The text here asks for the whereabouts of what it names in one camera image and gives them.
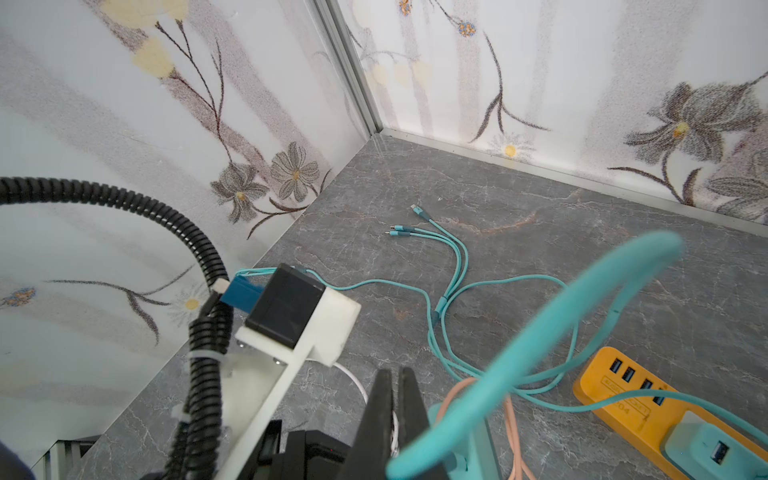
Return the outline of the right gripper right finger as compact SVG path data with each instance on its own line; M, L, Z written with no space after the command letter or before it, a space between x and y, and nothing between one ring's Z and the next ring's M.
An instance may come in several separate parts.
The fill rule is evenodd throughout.
M430 427L427 410L416 374L410 367L401 367L398 375L398 441L400 452Z

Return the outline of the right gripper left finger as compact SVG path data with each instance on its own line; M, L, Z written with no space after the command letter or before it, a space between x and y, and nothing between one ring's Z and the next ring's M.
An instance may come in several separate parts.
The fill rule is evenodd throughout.
M392 373L379 370L350 450L351 479L385 479L393 429Z

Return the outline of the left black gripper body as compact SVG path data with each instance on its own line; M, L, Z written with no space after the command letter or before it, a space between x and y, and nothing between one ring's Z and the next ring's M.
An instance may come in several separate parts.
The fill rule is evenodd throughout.
M288 433L281 450L282 421L271 420L237 479L335 479L350 447L319 431Z

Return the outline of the teal charger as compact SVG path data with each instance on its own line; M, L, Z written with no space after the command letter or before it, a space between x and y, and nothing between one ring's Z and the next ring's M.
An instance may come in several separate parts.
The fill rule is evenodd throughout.
M501 470L486 421L478 423L444 459L450 480L500 480Z

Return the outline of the orange power strip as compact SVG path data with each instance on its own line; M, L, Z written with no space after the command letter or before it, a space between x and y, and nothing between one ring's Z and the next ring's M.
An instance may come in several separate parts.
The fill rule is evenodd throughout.
M670 478L689 479L661 451L666 436L686 411L718 426L767 461L764 448L703 407L659 397L658 392L672 392L674 388L613 347L601 348L573 385L573 393L583 405L635 390L650 394L620 400L596 410L595 414Z

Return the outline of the teal USB charger plug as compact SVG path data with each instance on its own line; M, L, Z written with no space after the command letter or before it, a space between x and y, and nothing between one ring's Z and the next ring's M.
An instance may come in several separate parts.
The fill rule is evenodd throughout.
M692 411L670 430L661 451L689 479L767 478L766 460Z

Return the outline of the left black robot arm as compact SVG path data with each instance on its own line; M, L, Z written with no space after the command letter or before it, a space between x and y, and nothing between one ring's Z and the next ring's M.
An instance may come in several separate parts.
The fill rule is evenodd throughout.
M189 392L162 477L221 478L219 449L228 410L224 399L228 343L236 310L262 296L250 286L243 300L220 291L245 285L229 277L208 237L183 214L149 196L89 181L5 177L5 205L73 203L115 208L149 219L180 239L203 273L198 283L174 276L168 287L140 291L91 280L94 261L78 253L72 273L43 267L24 274L9 227L1 230L1 474L23 475L58 440L104 426L133 392L120 368L146 371L187 342Z

